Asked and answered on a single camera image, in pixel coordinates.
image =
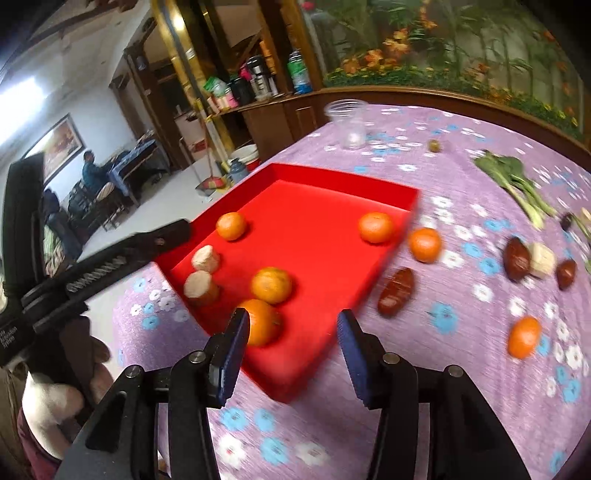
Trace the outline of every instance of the table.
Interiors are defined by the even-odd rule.
[[[549,480],[577,445],[590,417],[588,355],[591,286],[583,266],[589,247],[582,234],[564,233],[556,220],[535,231],[520,208],[472,159],[483,149],[522,159],[530,178],[559,212],[589,206],[591,176],[568,159],[503,127],[416,106],[372,105],[369,143],[359,151],[337,145],[325,125],[271,161],[333,168],[421,189],[415,226],[435,226],[445,251],[435,265],[414,261],[405,247],[357,309],[364,331],[378,335],[419,367],[461,365],[507,429],[534,480]],[[426,149],[431,138],[442,152]],[[558,259],[577,261],[577,280],[560,292],[554,278],[512,284],[504,276],[500,245],[511,235],[541,241]],[[414,299],[394,319],[375,305],[387,277],[411,267]],[[543,325],[535,354],[516,361],[506,353],[511,325],[524,314]],[[122,365],[162,368],[207,336],[155,265],[136,275],[113,316]],[[239,375],[225,409],[210,410],[222,478],[359,480],[365,478],[379,412],[355,396],[337,346],[308,389],[289,405],[271,401]],[[160,425],[160,433],[165,425]],[[421,409],[417,476],[426,475],[428,416]],[[160,442],[167,456],[167,443]]]
[[[162,144],[156,139],[149,140],[139,147],[134,148],[109,171],[109,180],[113,182],[113,184],[115,184],[125,196],[131,198],[136,206],[139,205],[139,202],[135,198],[134,193],[125,183],[125,180],[157,151],[162,155],[164,169],[170,174],[170,161],[168,155]]]

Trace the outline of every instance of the blue tablecloth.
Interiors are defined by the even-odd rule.
[[[129,165],[131,162],[135,161],[139,156],[143,155],[143,153],[150,149],[150,148],[154,148],[154,146],[156,148],[160,149],[160,152],[162,154],[162,156],[164,157],[164,161],[166,162],[166,168],[168,170],[169,166],[168,166],[168,158],[166,156],[166,153],[164,152],[164,149],[162,148],[162,146],[160,145],[160,143],[157,140],[149,140],[147,141],[145,144],[140,145],[137,148],[134,148],[131,152],[129,152],[126,156],[124,156],[121,161],[113,167],[113,169],[109,172],[109,180],[111,182],[113,182],[113,184],[119,189],[121,190],[121,192],[125,195],[125,196],[131,196],[131,192],[129,190],[129,187],[125,184],[125,181],[123,180],[122,176],[121,176],[121,171],[127,166]]]

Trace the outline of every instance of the plastic cup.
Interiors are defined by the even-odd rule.
[[[336,125],[341,148],[358,150],[365,145],[367,105],[362,100],[337,100],[324,107],[326,116]]]

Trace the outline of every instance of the brown date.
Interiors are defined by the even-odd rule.
[[[528,248],[517,238],[512,236],[503,250],[503,266],[507,278],[519,282],[530,272],[531,254]]]
[[[569,258],[556,267],[556,281],[560,290],[567,290],[573,283],[577,274],[577,263]]]
[[[398,270],[385,286],[378,300],[378,312],[383,317],[395,316],[414,293],[414,273],[410,268]]]

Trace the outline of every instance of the orange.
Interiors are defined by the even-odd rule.
[[[238,212],[230,212],[217,219],[216,231],[224,240],[237,240],[246,231],[246,220]]]
[[[259,300],[275,305],[286,300],[291,294],[291,278],[279,268],[267,267],[252,277],[251,291]]]
[[[441,253],[443,241],[437,230],[419,228],[409,235],[408,248],[415,260],[423,263],[434,263]]]
[[[252,299],[243,301],[238,307],[246,309],[251,319],[249,346],[265,346],[281,333],[281,317],[268,303]]]
[[[394,223],[386,213],[366,213],[359,219],[359,234],[370,244],[382,244],[392,238]]]
[[[511,329],[507,341],[507,352],[509,355],[523,360],[538,346],[541,333],[542,326],[537,319],[523,317]]]

